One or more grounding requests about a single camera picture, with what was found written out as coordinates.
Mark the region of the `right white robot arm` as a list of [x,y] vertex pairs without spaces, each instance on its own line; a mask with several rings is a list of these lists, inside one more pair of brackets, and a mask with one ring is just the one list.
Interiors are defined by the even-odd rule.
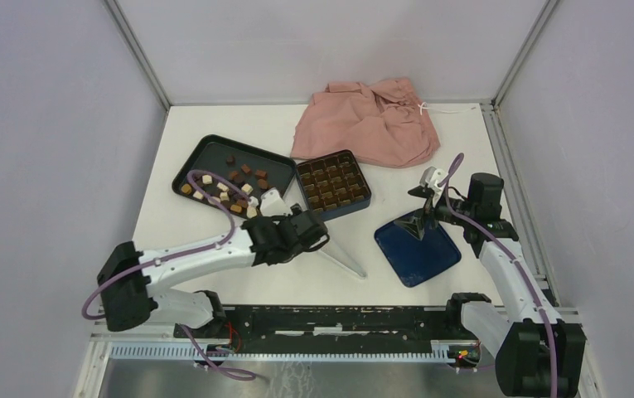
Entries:
[[578,323],[563,319],[533,278],[515,227],[501,215],[503,180],[474,173],[467,195],[452,199],[449,178],[440,168],[427,168],[408,192],[423,198],[423,207],[395,224],[418,240],[428,226],[460,226],[506,312],[500,314],[483,294],[454,294],[443,317],[446,332],[455,338],[472,333],[482,343],[505,396],[575,397],[587,338]]

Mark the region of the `blue chocolate box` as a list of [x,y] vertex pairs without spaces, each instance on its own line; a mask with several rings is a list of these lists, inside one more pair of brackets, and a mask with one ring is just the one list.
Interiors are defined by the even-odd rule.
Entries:
[[310,210],[324,221],[370,205],[372,192],[355,155],[341,150],[297,165],[298,183]]

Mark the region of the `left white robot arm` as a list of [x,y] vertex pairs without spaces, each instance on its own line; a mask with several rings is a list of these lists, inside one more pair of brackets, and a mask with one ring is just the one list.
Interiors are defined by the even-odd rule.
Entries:
[[166,250],[138,250],[132,241],[117,245],[98,273],[103,308],[100,319],[110,332],[125,332],[146,322],[184,325],[202,337],[217,337],[227,317],[218,293],[188,293],[179,284],[229,269],[285,264],[328,241],[325,223],[295,205],[288,214],[256,216],[214,239]]

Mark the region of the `silver metal tongs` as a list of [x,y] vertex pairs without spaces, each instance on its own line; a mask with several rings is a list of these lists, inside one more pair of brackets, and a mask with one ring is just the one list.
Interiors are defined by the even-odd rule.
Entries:
[[325,244],[317,251],[320,255],[330,260],[332,263],[341,266],[343,269],[351,271],[360,279],[366,279],[368,274],[344,248],[334,241]]

